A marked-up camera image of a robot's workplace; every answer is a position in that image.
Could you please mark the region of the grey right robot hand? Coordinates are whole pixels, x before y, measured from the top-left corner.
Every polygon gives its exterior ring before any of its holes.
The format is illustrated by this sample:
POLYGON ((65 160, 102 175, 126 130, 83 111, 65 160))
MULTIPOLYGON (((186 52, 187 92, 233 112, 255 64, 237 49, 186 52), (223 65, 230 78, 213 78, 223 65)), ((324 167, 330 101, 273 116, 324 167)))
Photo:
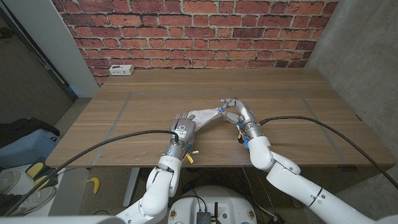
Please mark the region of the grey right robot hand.
POLYGON ((252 139, 263 136, 259 123, 250 107, 242 100, 237 98, 221 99, 223 105, 218 109, 219 113, 224 116, 230 123, 240 124, 246 135, 252 139), (227 112, 228 108, 235 108, 237 114, 227 112))

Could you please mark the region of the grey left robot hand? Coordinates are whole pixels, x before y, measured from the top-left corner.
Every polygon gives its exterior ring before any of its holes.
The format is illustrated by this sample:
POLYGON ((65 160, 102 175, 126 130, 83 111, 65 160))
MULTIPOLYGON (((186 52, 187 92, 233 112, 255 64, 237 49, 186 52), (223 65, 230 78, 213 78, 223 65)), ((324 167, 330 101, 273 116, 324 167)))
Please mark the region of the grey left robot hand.
POLYGON ((167 146, 165 155, 183 159, 184 155, 190 150, 195 139, 196 122, 195 115, 189 112, 178 113, 170 125, 170 131, 178 135, 178 139, 172 135, 167 146))

